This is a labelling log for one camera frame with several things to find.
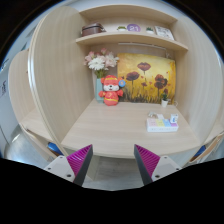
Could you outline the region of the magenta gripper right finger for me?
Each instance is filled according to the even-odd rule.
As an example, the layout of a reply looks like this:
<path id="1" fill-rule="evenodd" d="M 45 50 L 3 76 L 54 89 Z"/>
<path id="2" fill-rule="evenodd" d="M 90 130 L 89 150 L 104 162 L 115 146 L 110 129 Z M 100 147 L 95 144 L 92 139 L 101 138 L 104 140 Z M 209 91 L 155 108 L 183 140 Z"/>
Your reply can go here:
<path id="1" fill-rule="evenodd" d="M 158 156 L 139 145 L 134 145 L 134 156 L 144 185 L 181 170 L 169 156 Z"/>

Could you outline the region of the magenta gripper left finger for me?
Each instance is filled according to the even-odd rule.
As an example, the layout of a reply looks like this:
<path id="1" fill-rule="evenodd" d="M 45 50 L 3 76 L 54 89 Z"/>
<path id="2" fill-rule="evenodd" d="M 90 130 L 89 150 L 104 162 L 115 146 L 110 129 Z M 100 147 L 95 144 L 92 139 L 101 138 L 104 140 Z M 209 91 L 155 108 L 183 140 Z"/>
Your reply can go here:
<path id="1" fill-rule="evenodd" d="M 81 186 L 87 174 L 92 156 L 93 146 L 88 145 L 69 156 L 58 156 L 44 170 Z"/>

